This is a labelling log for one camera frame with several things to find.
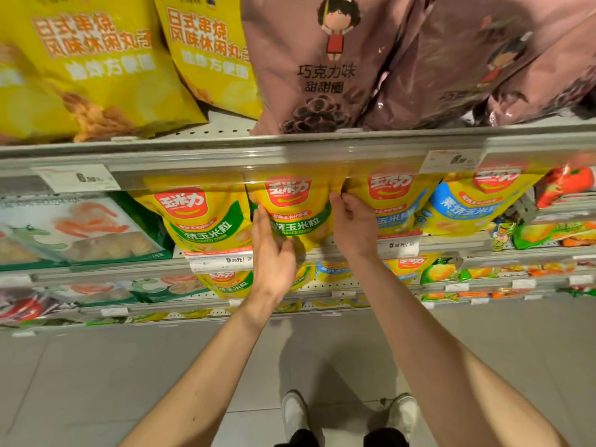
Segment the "red snack bag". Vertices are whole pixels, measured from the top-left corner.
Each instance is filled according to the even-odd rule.
[[[555,168],[536,184],[536,206],[544,209],[564,194],[594,190],[595,182],[596,166]]]
[[[554,114],[579,102],[596,84],[596,15],[563,36],[490,96],[494,126]]]
[[[252,134],[352,127],[411,0],[242,0],[264,100]]]
[[[595,8],[596,0],[436,0],[358,126],[423,129],[456,119]]]

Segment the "floor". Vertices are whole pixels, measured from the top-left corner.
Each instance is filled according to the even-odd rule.
[[[432,310],[526,395],[570,444],[596,445],[596,299],[499,301]],[[168,391],[220,327],[0,334],[0,446],[112,447]],[[361,446],[383,404],[408,385],[372,312],[270,321],[215,439],[217,447],[284,440],[280,396],[299,389],[322,443]],[[413,447],[435,446],[421,422]]]

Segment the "shoe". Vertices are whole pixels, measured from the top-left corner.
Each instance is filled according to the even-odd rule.
[[[420,408],[416,399],[408,393],[401,394],[391,404],[387,427],[400,431],[409,442],[419,415]]]
[[[281,401],[281,420],[284,423],[284,432],[288,442],[292,435],[301,428],[310,429],[306,403],[298,391],[289,391],[284,395]]]

